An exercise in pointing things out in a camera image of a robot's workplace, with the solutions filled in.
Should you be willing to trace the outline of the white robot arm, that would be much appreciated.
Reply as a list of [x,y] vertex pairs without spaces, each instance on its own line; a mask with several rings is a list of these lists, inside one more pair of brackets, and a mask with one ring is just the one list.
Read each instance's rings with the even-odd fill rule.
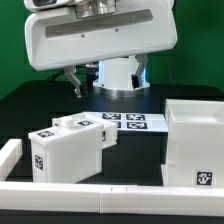
[[175,0],[23,0],[32,12],[25,22],[30,65],[62,68],[76,94],[85,88],[77,67],[95,62],[96,91],[111,96],[144,93],[147,55],[173,48]]

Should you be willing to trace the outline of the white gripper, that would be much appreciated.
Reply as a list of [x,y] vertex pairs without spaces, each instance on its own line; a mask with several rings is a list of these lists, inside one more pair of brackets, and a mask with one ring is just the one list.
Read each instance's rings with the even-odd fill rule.
[[30,65],[38,70],[65,68],[78,98],[88,93],[74,65],[133,56],[134,89],[142,86],[145,53],[171,49],[177,42],[176,0],[23,0]]

